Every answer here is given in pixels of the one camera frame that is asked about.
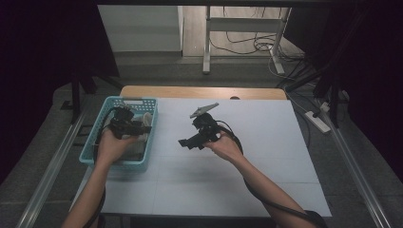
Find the white table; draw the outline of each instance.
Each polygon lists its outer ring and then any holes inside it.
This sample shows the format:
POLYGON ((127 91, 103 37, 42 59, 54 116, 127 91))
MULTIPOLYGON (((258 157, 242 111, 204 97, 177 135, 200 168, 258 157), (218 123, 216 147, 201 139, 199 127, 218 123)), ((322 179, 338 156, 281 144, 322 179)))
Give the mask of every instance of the white table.
MULTIPOLYGON (((227 122, 245 157, 304 209, 331 213, 289 101, 158 99, 159 118, 144 173, 110 171, 103 213, 153 216, 268 217, 240 173, 209 149, 188 150, 178 140, 197 133, 197 107, 227 122)), ((90 175, 87 169, 78 194, 90 175)))

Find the white wall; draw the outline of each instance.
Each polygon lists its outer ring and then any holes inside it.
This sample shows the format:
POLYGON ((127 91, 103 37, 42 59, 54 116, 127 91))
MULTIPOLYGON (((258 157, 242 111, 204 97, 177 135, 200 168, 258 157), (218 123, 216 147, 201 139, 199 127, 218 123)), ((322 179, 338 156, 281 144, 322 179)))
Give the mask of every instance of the white wall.
POLYGON ((98 6, 109 43, 120 51, 181 51, 181 6, 98 6))

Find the metal rail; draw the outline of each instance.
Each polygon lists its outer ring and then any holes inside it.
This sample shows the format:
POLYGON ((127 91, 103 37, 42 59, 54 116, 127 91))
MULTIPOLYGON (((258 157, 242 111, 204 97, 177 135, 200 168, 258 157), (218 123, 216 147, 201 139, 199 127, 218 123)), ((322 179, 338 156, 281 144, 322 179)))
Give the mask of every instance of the metal rail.
POLYGON ((350 171, 350 174, 355 181, 355 185, 361 194, 362 198, 365 200, 367 204, 367 208, 370 211, 371 216, 374 219, 376 227, 378 228, 391 228, 391 224, 389 223, 388 219, 386 218, 385 212, 374 192, 371 185, 367 182, 367 179, 364 176, 364 173, 359 168, 358 163, 355 160, 353 153, 350 150, 349 145, 344 140, 341 131, 336 128, 332 121, 330 120, 329 116, 324 114, 322 115, 326 124, 330 126, 332 129, 332 136, 336 142, 338 150, 350 171))
POLYGON ((29 203, 16 227, 32 227, 38 218, 42 206, 48 197, 48 193, 50 192, 50 189, 53 186, 53 183, 55 182, 56 177, 65 161, 67 153, 71 148, 74 138, 76 137, 87 112, 91 109, 91 104, 92 103, 88 101, 88 98, 85 97, 83 101, 83 110, 80 116, 77 118, 75 124, 68 129, 68 132, 63 138, 62 143, 59 145, 59 148, 53 155, 48 168, 44 173, 44 176, 41 178, 41 181, 36 187, 35 192, 30 198, 29 203))

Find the plastic basket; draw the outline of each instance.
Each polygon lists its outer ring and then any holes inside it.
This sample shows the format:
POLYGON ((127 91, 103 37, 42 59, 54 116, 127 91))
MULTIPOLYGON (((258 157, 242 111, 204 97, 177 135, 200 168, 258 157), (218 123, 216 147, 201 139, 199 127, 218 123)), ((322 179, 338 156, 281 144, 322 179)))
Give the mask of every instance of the plastic basket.
MULTIPOLYGON (((88 139, 86 140, 86 144, 83 148, 83 151, 80 155, 80 162, 85 163, 89 166, 94 165, 93 160, 93 151, 95 141, 97 138, 98 130, 100 129, 101 124, 103 123, 104 117, 107 115, 110 108, 118 107, 118 106, 128 106, 130 110, 134 112, 134 119, 142 117, 146 112, 149 112, 152 115, 151 121, 151 132, 148 134, 147 140, 145 142, 135 142, 133 145, 129 146, 129 151, 125 151, 124 155, 116 162, 112 164, 112 169, 125 169, 125 170, 135 170, 135 171, 145 171, 148 165, 148 159, 151 152, 152 140, 154 138, 155 125, 158 119, 158 108, 157 108, 157 100, 153 98, 139 98, 139 99, 127 99, 123 97, 107 97, 98 117, 95 121, 94 126, 89 133, 88 139), (135 149, 142 150, 143 154, 140 158, 133 159, 133 157, 127 156, 135 149)), ((113 111, 109 113, 108 118, 113 116, 113 111)))

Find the hand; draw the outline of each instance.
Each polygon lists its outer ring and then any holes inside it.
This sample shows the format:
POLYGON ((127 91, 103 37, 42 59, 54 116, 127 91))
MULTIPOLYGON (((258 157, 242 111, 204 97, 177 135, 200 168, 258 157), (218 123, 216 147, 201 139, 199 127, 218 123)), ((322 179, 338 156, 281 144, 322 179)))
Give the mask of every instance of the hand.
POLYGON ((138 136, 132 136, 124 140, 118 140, 110 129, 107 129, 101 138, 98 147, 98 159, 96 164, 111 165, 125 152, 127 146, 136 142, 138 136))
POLYGON ((220 158, 232 162, 234 159, 243 157, 240 148, 235 141, 225 132, 220 132, 220 138, 216 142, 206 142, 203 146, 210 148, 220 158))

